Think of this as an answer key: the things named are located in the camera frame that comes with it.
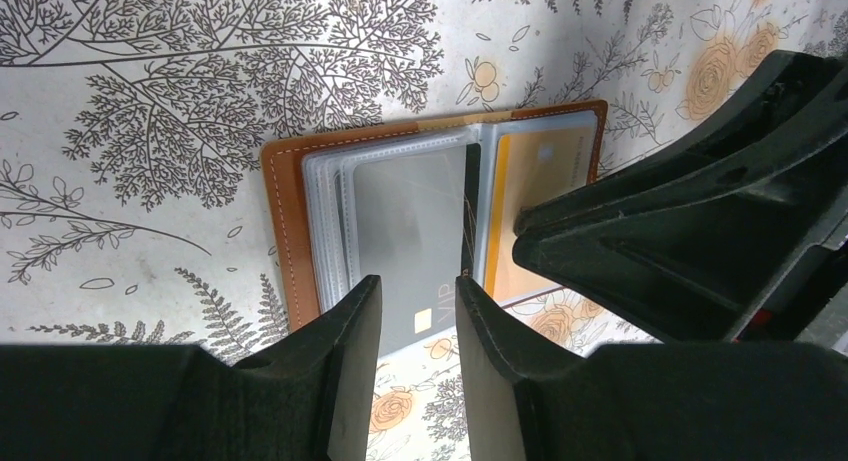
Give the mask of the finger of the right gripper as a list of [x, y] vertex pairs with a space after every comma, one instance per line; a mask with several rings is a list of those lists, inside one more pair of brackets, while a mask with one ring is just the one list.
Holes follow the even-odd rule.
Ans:
[[847, 282], [847, 177], [618, 173], [523, 209], [514, 260], [663, 341], [795, 340]]
[[846, 67], [845, 57], [774, 51], [717, 111], [680, 139], [599, 181], [522, 209], [515, 231], [647, 191], [728, 156], [775, 130]]

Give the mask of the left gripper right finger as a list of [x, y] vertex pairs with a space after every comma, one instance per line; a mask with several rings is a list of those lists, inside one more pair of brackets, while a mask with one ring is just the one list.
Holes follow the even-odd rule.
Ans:
[[796, 342], [613, 343], [581, 357], [456, 281], [475, 460], [843, 460], [847, 360]]

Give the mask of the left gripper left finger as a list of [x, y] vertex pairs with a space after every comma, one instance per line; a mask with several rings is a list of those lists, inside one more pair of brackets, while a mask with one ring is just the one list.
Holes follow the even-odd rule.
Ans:
[[227, 365], [196, 345], [5, 345], [5, 460], [362, 460], [381, 280]]

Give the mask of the gold VIP card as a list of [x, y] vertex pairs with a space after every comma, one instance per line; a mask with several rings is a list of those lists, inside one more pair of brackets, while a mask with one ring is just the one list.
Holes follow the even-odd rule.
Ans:
[[504, 134], [498, 139], [483, 288], [509, 305], [557, 287], [513, 261], [514, 225], [524, 208], [587, 184], [595, 130], [572, 127]]

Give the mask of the dark grey VIP card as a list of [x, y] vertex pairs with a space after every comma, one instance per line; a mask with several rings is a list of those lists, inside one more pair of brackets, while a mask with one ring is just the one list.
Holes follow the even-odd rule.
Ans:
[[471, 267], [476, 143], [363, 163], [352, 171], [357, 256], [382, 287], [379, 354], [452, 327], [454, 281]]

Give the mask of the brown leather card holder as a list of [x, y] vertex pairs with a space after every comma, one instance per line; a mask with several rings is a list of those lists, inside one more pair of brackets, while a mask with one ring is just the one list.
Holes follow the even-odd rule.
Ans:
[[587, 181], [593, 182], [597, 179], [603, 126], [608, 109], [607, 101], [592, 99], [542, 108], [425, 118], [351, 128], [279, 139], [262, 146], [260, 165], [269, 200], [291, 330], [295, 332], [321, 316], [315, 269], [312, 264], [313, 250], [302, 173], [302, 160], [306, 155], [337, 147], [370, 146], [380, 140], [480, 123], [498, 125], [527, 119], [550, 120], [557, 115], [591, 112], [598, 121], [592, 138], [587, 174]]

